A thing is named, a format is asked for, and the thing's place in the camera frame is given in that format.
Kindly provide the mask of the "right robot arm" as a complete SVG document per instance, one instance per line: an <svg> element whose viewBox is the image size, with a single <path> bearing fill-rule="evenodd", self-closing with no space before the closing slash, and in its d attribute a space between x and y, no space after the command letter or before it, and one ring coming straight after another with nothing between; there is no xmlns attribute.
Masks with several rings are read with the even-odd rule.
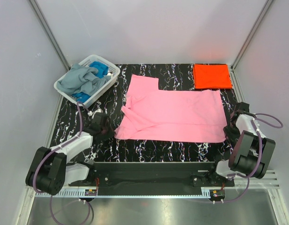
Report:
<svg viewBox="0 0 289 225"><path fill-rule="evenodd" d="M233 151L228 160L218 162L216 169L207 174L209 184L217 186L224 177L235 175L262 179L272 158L275 141L260 131L257 117L250 113L248 103L236 104L223 131Z"/></svg>

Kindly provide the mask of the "pink t-shirt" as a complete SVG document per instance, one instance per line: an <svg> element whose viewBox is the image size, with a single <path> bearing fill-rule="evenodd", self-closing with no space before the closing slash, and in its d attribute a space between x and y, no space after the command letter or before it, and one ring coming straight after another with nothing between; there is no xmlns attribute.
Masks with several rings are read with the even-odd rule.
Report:
<svg viewBox="0 0 289 225"><path fill-rule="evenodd" d="M132 75L116 129L120 140L222 143L227 125L220 91L160 90L157 78Z"/></svg>

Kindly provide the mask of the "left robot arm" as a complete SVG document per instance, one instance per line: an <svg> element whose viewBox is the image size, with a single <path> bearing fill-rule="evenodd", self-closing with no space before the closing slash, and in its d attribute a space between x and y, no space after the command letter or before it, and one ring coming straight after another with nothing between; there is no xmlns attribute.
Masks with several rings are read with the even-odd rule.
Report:
<svg viewBox="0 0 289 225"><path fill-rule="evenodd" d="M110 117L97 111L92 115L91 123L75 136L57 146L37 149L25 184L35 192L56 195L60 190L73 182L81 181L89 186L95 182L95 173L90 171L87 163L71 163L76 155L115 135Z"/></svg>

